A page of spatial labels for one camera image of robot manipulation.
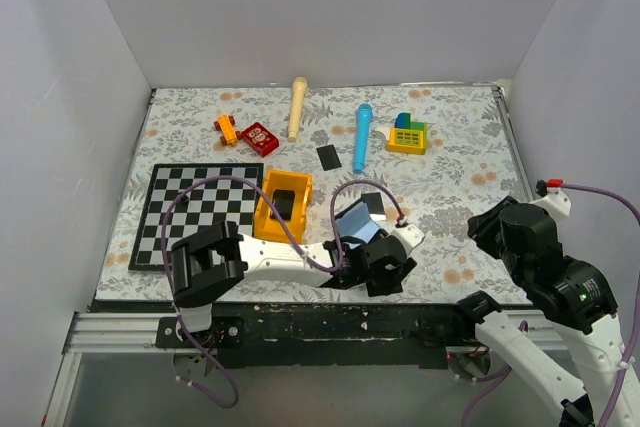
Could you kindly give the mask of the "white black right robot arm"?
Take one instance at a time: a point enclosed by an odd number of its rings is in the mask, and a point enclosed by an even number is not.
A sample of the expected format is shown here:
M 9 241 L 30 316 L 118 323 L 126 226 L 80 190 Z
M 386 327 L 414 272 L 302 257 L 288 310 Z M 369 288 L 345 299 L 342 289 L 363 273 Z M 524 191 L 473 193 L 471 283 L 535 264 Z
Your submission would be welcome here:
M 579 374 L 561 368 L 483 291 L 454 305 L 453 334 L 464 344 L 480 342 L 498 354 L 560 425 L 636 426 L 639 378 L 632 354 L 638 337 L 622 339 L 617 303 L 601 271 L 564 253 L 557 224 L 570 209 L 559 188 L 529 203 L 506 197 L 470 218 L 467 235 L 503 262 L 560 336 Z

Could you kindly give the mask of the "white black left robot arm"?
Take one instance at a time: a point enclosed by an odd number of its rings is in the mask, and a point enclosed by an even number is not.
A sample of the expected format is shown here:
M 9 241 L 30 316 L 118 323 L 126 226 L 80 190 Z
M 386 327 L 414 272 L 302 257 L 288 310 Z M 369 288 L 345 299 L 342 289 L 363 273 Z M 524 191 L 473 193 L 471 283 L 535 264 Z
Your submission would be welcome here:
M 234 222 L 222 222 L 173 244 L 170 254 L 178 334 L 193 347 L 213 333 L 212 304 L 243 280 L 289 282 L 348 290 L 364 285 L 370 297 L 402 291 L 416 266 L 411 257 L 425 235 L 414 224 L 356 237 L 303 245 L 253 238 Z

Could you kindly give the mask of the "blue leather card holder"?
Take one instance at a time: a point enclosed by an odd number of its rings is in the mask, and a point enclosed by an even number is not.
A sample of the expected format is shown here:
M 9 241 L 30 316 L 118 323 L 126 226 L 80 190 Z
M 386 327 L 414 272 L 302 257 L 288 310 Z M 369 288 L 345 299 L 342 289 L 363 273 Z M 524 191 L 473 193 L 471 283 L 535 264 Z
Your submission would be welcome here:
M 336 214 L 333 222 L 345 250 L 356 249 L 388 235 L 371 217 L 364 200 L 358 200 Z

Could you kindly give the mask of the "black credit card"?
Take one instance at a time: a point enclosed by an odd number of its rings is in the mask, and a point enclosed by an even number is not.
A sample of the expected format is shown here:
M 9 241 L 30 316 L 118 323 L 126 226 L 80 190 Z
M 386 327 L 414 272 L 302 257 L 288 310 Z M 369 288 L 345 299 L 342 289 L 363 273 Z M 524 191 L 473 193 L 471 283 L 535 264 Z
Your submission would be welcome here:
M 338 169 L 342 166 L 333 144 L 318 147 L 316 151 L 324 171 Z

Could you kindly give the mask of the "black VIP card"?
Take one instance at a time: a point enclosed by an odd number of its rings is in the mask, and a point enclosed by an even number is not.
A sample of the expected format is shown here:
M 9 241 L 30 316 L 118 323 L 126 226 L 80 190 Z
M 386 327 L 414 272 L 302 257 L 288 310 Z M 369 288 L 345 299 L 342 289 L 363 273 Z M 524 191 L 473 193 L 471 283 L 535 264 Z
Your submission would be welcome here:
M 382 196 L 379 192 L 364 193 L 361 195 L 361 200 L 367 205 L 369 215 L 374 221 L 386 219 Z

